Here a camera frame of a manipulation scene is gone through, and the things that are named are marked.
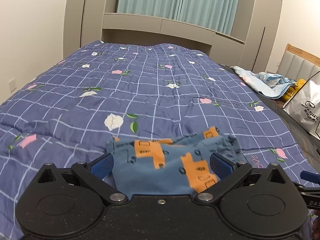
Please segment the blue pants with orange cars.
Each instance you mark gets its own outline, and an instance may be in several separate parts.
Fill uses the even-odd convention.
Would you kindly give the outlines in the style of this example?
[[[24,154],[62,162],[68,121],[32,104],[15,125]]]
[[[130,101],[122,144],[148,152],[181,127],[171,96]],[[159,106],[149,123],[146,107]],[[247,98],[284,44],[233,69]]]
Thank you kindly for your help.
[[[214,154],[234,164],[246,160],[236,137],[216,127],[161,140],[114,138],[106,144],[106,151],[113,156],[116,189],[129,198],[135,194],[197,194],[222,179]]]

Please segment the white printed shopping bag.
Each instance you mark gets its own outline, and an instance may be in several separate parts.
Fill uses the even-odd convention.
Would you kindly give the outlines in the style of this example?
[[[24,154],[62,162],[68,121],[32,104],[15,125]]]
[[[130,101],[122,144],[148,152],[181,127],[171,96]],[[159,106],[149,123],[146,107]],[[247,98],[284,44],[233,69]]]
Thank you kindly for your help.
[[[319,72],[317,72],[283,107],[284,112],[317,140],[319,140],[320,121],[319,93]]]

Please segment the blue grid floral quilt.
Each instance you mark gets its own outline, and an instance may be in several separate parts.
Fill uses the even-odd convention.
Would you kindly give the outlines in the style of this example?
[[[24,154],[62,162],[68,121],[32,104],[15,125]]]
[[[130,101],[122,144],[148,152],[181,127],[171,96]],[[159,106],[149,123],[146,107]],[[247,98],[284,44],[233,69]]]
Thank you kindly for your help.
[[[205,53],[174,44],[92,42],[1,104],[1,239],[19,239],[17,202],[44,163],[92,161],[107,142],[217,127],[247,160],[276,162],[304,186],[313,171],[284,120]]]

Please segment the yellow package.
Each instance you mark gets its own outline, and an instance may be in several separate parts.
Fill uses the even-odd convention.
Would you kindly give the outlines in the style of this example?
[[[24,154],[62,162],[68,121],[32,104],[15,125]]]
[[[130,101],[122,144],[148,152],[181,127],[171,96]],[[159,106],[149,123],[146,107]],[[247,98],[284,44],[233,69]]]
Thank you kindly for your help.
[[[281,97],[283,102],[289,101],[300,89],[301,87],[306,83],[304,79],[299,79],[296,81],[293,85],[291,85],[288,90],[284,93],[284,95]]]

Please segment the light blue crumpled blanket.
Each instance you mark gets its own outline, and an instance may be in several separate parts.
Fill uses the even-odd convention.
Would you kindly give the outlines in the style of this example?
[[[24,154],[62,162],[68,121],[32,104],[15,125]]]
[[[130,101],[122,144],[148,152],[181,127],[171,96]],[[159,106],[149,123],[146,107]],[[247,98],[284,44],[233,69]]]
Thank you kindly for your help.
[[[295,80],[280,74],[266,72],[253,73],[239,66],[231,66],[231,68],[246,85],[251,87],[256,93],[269,99],[281,98],[289,87],[296,83]]]

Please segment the wooden padded headboard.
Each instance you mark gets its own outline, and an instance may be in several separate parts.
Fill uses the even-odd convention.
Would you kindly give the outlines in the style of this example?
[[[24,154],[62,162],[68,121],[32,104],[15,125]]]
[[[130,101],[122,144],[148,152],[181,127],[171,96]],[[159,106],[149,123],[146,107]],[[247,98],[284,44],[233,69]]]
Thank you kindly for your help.
[[[299,79],[306,81],[319,72],[319,61],[319,57],[288,43],[277,69],[277,74],[295,81]]]

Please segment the grey built-in cabinet unit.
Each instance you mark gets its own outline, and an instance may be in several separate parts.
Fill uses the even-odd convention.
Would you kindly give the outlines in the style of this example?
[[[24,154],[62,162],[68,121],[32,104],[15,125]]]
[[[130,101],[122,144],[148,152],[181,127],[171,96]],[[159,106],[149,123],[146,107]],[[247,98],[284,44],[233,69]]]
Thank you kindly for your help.
[[[116,11],[118,0],[66,0],[64,56],[95,40],[155,45],[172,43],[206,53],[214,62],[266,70],[283,0],[239,0],[230,35],[156,16]]]

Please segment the teal window curtain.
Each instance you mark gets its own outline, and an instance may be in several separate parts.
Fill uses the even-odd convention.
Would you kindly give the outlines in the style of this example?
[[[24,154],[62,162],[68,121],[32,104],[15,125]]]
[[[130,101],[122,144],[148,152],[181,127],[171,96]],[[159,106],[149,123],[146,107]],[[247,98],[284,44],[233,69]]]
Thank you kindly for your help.
[[[117,12],[156,16],[230,35],[239,0],[118,0]]]

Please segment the white wall socket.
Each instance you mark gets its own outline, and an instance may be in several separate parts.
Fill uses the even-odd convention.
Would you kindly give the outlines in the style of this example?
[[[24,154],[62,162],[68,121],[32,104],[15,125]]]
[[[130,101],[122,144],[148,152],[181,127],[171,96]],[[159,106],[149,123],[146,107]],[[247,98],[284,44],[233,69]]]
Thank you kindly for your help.
[[[17,89],[17,83],[16,83],[15,78],[13,78],[9,81],[9,89],[10,89],[11,93],[13,93]]]

